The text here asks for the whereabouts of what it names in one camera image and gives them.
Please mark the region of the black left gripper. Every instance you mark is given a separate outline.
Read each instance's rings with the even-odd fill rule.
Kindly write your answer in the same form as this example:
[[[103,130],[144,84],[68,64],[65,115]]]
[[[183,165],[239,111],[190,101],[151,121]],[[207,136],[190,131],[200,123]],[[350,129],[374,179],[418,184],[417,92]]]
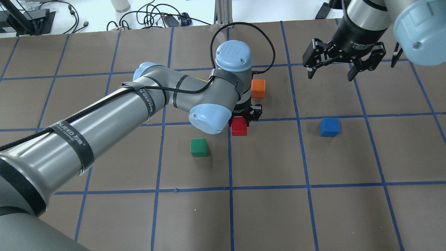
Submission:
[[[233,118],[236,116],[243,117],[246,121],[247,127],[250,126],[251,121],[258,121],[260,119],[260,116],[263,113],[263,108],[261,104],[251,104],[252,101],[252,91],[251,89],[245,91],[241,97],[241,100],[239,100],[233,111],[232,116],[230,118],[230,126],[232,126]]]

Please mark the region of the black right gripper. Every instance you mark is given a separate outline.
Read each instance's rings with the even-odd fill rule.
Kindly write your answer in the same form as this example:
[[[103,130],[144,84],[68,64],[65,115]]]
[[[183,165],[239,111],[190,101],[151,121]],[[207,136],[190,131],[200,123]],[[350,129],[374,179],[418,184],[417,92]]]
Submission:
[[[312,79],[318,68],[332,63],[353,64],[347,73],[348,81],[365,70],[375,70],[386,55],[380,41],[385,32],[386,28],[363,28],[350,16],[344,16],[329,42],[314,38],[305,50],[302,61],[308,78]]]

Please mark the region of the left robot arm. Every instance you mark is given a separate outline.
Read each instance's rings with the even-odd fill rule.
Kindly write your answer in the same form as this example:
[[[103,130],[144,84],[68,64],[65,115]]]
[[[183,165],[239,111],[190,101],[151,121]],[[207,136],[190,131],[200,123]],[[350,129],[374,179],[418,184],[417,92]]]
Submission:
[[[1,250],[84,251],[41,221],[49,198],[166,105],[217,135],[251,97],[252,52],[243,41],[222,43],[207,81],[144,62],[133,80],[46,129],[1,146]]]

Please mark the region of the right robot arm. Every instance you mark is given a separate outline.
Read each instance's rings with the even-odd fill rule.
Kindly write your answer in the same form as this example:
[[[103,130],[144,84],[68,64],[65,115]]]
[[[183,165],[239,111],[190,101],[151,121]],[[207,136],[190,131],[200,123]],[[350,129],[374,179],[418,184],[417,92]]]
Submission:
[[[320,67],[332,63],[353,65],[349,81],[358,73],[375,70],[386,55],[380,39],[391,25],[396,40],[391,67],[402,54],[422,66],[446,60],[444,0],[331,0],[328,9],[341,9],[344,15],[328,43],[314,38],[303,54],[310,79]]]

